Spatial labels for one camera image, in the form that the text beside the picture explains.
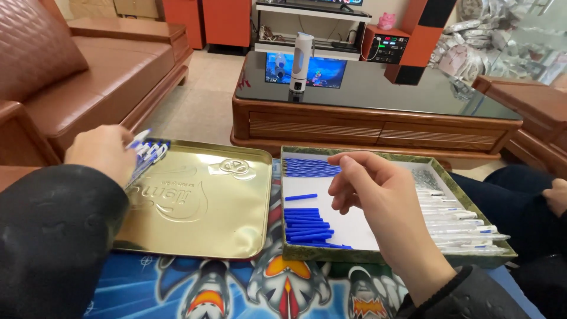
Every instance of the gold metal tray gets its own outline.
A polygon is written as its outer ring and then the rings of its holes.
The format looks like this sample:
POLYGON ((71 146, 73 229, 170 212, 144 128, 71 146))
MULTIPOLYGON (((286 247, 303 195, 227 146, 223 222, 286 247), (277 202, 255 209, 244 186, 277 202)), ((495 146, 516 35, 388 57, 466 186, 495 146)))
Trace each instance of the gold metal tray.
POLYGON ((266 240, 271 182, 268 152, 171 140, 126 190, 132 206, 114 248, 250 258, 266 240))

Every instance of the pink piggy bank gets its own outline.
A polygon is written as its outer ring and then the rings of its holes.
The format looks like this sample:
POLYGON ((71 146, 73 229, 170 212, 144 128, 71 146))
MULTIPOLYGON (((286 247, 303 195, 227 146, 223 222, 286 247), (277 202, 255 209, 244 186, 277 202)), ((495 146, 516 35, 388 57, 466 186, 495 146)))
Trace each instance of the pink piggy bank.
POLYGON ((396 23, 396 14, 388 14, 384 12, 384 15, 380 17, 378 27, 382 30, 390 30, 394 23, 396 23))

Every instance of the hand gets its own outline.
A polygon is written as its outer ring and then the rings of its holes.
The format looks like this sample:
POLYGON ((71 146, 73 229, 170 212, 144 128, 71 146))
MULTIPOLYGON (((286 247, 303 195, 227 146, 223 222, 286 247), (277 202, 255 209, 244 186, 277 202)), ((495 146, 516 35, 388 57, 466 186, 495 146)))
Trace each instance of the hand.
POLYGON ((547 206, 557 216, 561 217, 567 210, 567 181, 556 178, 551 183, 550 190, 544 190, 543 196, 547 199, 547 206))
POLYGON ((404 281, 416 306, 424 303, 456 274, 425 226, 412 173, 370 152, 331 156, 342 172, 333 179, 332 208, 347 214, 364 211, 380 252, 404 281))
POLYGON ((65 163, 92 167, 125 187, 136 168, 136 152, 124 149, 133 138, 120 125, 99 126, 75 137, 65 154, 65 163))

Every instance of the brown leather sofa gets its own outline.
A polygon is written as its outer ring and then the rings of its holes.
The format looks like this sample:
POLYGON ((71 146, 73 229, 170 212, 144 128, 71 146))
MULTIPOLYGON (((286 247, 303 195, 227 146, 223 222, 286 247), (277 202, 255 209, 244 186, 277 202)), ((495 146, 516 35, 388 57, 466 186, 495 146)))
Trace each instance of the brown leather sofa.
MULTIPOLYGON (((22 100, 0 96, 0 165, 59 164, 78 133, 102 124, 121 124, 133 131, 176 85, 184 84, 188 73, 193 50, 184 25, 83 18, 67 26, 53 0, 40 2, 68 30, 88 69, 22 100)), ((37 19, 26 14, 32 22, 37 19)), ((26 43, 18 49, 25 57, 41 54, 25 52, 34 50, 32 37, 22 42, 26 43)), ((2 53, 0 48, 0 54, 13 55, 14 51, 2 53)))
POLYGON ((567 179, 567 93, 537 81, 478 76, 473 87, 523 116, 504 146, 526 164, 567 179))

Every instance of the video game screen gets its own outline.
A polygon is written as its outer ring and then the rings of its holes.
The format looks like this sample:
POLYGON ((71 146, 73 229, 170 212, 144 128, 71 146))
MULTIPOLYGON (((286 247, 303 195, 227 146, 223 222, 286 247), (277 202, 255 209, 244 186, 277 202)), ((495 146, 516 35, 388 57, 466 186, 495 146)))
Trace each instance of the video game screen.
MULTIPOLYGON (((293 54, 266 54, 266 82, 289 84, 293 54)), ((313 57, 309 60, 307 86, 329 87, 340 89, 342 77, 345 75, 346 60, 313 57)))
POLYGON ((344 3, 350 6, 362 6, 362 0, 312 0, 320 2, 344 3))

